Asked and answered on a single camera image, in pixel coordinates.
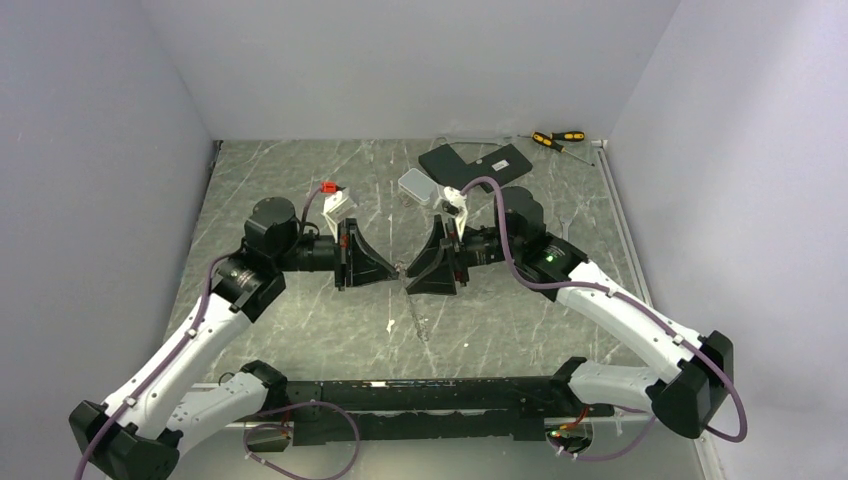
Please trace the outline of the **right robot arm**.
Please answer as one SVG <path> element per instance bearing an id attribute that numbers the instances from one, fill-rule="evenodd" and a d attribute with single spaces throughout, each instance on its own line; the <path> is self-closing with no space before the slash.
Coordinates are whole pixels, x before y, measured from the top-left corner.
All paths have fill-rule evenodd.
<path id="1" fill-rule="evenodd" d="M 732 384 L 732 341 L 719 331 L 703 335 L 659 313 L 616 283 L 567 240 L 549 232 L 544 209 L 523 187 L 494 199 L 491 227 L 467 225 L 466 198 L 437 186 L 428 198 L 436 210 L 426 246 L 407 274 L 410 295 L 454 295 L 475 266 L 505 262 L 523 286 L 595 322 L 644 362 L 644 367 L 568 360 L 551 378 L 557 411 L 574 415 L 586 405 L 647 411 L 690 439 L 708 431 Z"/>

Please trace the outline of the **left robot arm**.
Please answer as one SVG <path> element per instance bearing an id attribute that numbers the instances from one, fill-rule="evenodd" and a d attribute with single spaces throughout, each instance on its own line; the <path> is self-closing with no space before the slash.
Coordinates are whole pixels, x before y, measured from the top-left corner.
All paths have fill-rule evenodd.
<path id="1" fill-rule="evenodd" d="M 190 389 L 284 292 L 289 272 L 330 272 L 340 290 L 398 276 L 356 220 L 338 221 L 329 235 L 309 233 L 290 200 L 259 201 L 240 247 L 211 263 L 194 309 L 172 336 L 106 399 L 72 411 L 78 470 L 95 466 L 112 479 L 165 479 L 182 455 L 227 424 L 254 414 L 279 417 L 289 402 L 287 378 L 259 360 L 198 396 Z"/>

